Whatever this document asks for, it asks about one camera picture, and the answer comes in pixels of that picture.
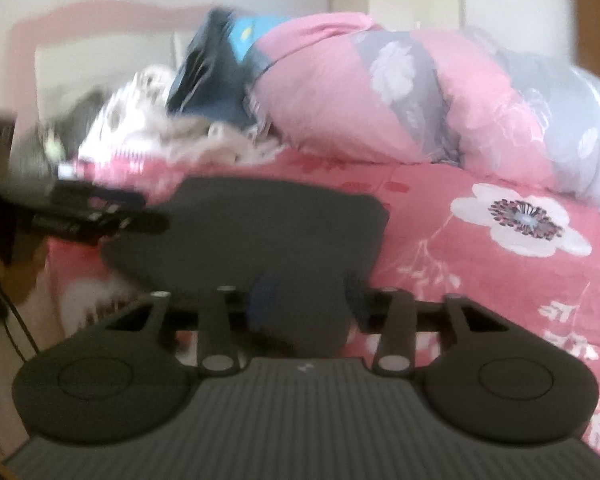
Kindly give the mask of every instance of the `pink comforter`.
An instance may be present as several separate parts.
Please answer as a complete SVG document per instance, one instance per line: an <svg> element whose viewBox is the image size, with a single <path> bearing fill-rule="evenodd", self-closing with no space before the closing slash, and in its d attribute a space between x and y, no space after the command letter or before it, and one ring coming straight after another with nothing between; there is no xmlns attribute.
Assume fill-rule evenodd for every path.
<svg viewBox="0 0 600 480"><path fill-rule="evenodd" d="M373 286L398 286L421 300L458 293L580 358L600 383L600 213L566 198L476 180L443 164L342 163L293 150L257 168L166 168L117 161L91 168L96 181L167 198L188 174L243 174L372 193L390 212ZM54 241L50 270L67 335L85 316L84 298L114 294L97 250ZM88 290L97 288L97 298ZM352 330L344 355L369 359L379 336ZM425 364L440 349L418 336ZM584 436L600 453L600 404Z"/></svg>

